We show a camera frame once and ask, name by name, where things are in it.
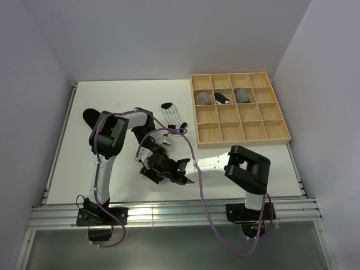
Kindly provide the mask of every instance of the gray floor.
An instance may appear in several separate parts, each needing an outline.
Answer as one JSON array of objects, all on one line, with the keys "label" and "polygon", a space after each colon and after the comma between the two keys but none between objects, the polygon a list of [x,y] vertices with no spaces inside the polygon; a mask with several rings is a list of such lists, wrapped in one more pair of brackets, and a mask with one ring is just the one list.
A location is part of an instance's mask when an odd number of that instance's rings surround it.
[{"label": "gray floor", "polygon": [[[233,247],[251,248],[239,225],[218,228]],[[326,269],[312,222],[281,223],[245,259],[230,254],[209,226],[132,228],[125,239],[97,249],[88,245],[86,230],[39,231],[27,269]]]}]

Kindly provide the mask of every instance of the wooden compartment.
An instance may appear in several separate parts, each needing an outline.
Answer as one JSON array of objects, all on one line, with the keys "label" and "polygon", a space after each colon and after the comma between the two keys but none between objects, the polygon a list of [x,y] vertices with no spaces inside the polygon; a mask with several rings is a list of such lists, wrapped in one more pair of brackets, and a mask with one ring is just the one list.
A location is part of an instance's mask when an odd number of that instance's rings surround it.
[{"label": "wooden compartment", "polygon": [[283,120],[264,121],[264,126],[269,139],[290,139],[289,131]]},{"label": "wooden compartment", "polygon": [[202,92],[206,92],[206,93],[208,94],[212,105],[214,105],[214,104],[215,104],[215,97],[214,97],[214,92],[213,92],[212,89],[208,89],[208,90],[194,90],[194,91],[193,91],[193,96],[194,96],[195,105],[202,105],[202,104],[198,104],[198,103],[197,103],[197,102],[198,102],[197,97],[198,97],[198,95],[199,95],[200,93],[202,93]]},{"label": "wooden compartment", "polygon": [[212,89],[210,75],[191,75],[192,89]]},{"label": "wooden compartment", "polygon": [[271,87],[254,88],[254,93],[258,103],[276,102],[275,94]]},{"label": "wooden compartment", "polygon": [[[235,96],[235,100],[236,100],[236,91],[237,91],[238,89],[241,89],[241,88],[234,88],[234,89],[233,89],[233,91],[234,91],[234,96]],[[255,98],[255,95],[254,95],[254,91],[253,91],[252,88],[244,88],[244,87],[242,87],[242,89],[245,89],[245,90],[246,90],[247,95],[249,96],[250,103],[256,103],[256,102],[257,102],[257,100],[256,100],[256,98]]]},{"label": "wooden compartment", "polygon": [[234,96],[234,92],[231,88],[228,89],[214,89],[214,96],[216,93],[220,93],[222,95],[224,95],[229,101],[230,104],[235,104],[236,100],[235,100],[235,96]]},{"label": "wooden compartment", "polygon": [[251,85],[253,87],[270,87],[271,83],[267,73],[250,73]]},{"label": "wooden compartment", "polygon": [[247,73],[230,74],[230,80],[233,88],[251,88]]},{"label": "wooden compartment", "polygon": [[282,114],[277,103],[260,103],[258,106],[263,120],[282,119]]},{"label": "wooden compartment", "polygon": [[257,104],[243,103],[237,105],[241,121],[261,120]]},{"label": "wooden compartment", "polygon": [[236,104],[216,105],[219,115],[219,122],[240,121]]},{"label": "wooden compartment", "polygon": [[[250,103],[238,103],[236,90],[243,88]],[[291,140],[267,73],[191,75],[198,148],[232,145],[269,145]],[[198,104],[206,92],[212,105]],[[230,103],[217,105],[215,93]]]},{"label": "wooden compartment", "polygon": [[198,124],[199,142],[221,142],[219,123]]},{"label": "wooden compartment", "polygon": [[196,120],[198,123],[217,123],[218,114],[215,105],[195,106]]},{"label": "wooden compartment", "polygon": [[240,122],[220,123],[220,129],[224,142],[240,142],[245,140]]},{"label": "wooden compartment", "polygon": [[231,88],[229,74],[212,74],[211,81],[213,83],[213,89]]},{"label": "wooden compartment", "polygon": [[262,121],[241,122],[246,140],[266,140],[266,132]]}]

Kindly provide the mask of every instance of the robotic hand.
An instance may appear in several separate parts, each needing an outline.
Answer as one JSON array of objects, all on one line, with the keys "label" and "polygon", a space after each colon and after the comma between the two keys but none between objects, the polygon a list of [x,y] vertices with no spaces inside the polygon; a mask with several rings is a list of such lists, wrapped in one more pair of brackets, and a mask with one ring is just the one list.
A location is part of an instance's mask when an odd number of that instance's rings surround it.
[{"label": "robotic hand", "polygon": [[[96,178],[96,192],[98,202],[103,208],[109,209],[111,171],[116,156],[123,148],[126,132],[131,129],[138,143],[141,144],[139,155],[136,156],[136,161],[143,164],[140,173],[156,184],[159,184],[165,177],[178,185],[197,182],[197,169],[195,168],[195,163],[197,163],[204,180],[208,178],[229,178],[246,191],[246,208],[252,210],[261,209],[263,195],[267,191],[270,169],[269,159],[236,145],[231,147],[229,153],[219,156],[196,161],[192,159],[172,160],[167,156],[166,149],[161,144],[156,143],[151,136],[147,136],[149,132],[155,130],[154,120],[151,117],[152,113],[147,112],[148,114],[137,111],[122,117],[110,116],[100,128],[97,137],[96,131],[109,112],[103,111],[99,114],[99,112],[92,109],[84,112],[85,121],[92,127],[89,144],[95,154],[94,145],[97,143],[97,151],[101,159],[100,171]],[[92,115],[92,120],[86,118],[86,115],[89,114]],[[241,167],[244,162],[247,162],[246,169]],[[90,218],[96,224],[104,224],[108,218],[96,202],[94,183],[92,183],[83,206],[83,210],[88,214],[87,218]]]}]

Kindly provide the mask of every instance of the wall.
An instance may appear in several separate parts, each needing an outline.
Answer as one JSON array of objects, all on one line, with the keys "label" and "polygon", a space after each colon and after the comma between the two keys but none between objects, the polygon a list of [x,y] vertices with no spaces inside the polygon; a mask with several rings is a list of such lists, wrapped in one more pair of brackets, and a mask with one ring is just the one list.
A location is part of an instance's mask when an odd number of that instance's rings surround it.
[{"label": "wall", "polygon": [[358,269],[360,2],[313,0],[273,79],[340,269]]},{"label": "wall", "polygon": [[24,0],[74,80],[273,75],[310,0]]},{"label": "wall", "polygon": [[0,7],[0,262],[13,269],[46,185],[71,84],[25,6]]}]

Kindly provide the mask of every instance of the wooden organizer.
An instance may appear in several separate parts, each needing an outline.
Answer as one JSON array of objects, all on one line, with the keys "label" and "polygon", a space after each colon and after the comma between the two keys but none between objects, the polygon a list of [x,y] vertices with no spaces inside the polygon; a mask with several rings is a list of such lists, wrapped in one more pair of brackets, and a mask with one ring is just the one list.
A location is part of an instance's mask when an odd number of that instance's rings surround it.
[{"label": "wooden organizer", "polygon": [[[270,145],[289,142],[290,134],[267,73],[191,75],[198,148]],[[244,88],[250,103],[237,103],[235,91]],[[206,92],[212,105],[198,105]],[[215,93],[230,104],[215,104]]]}]

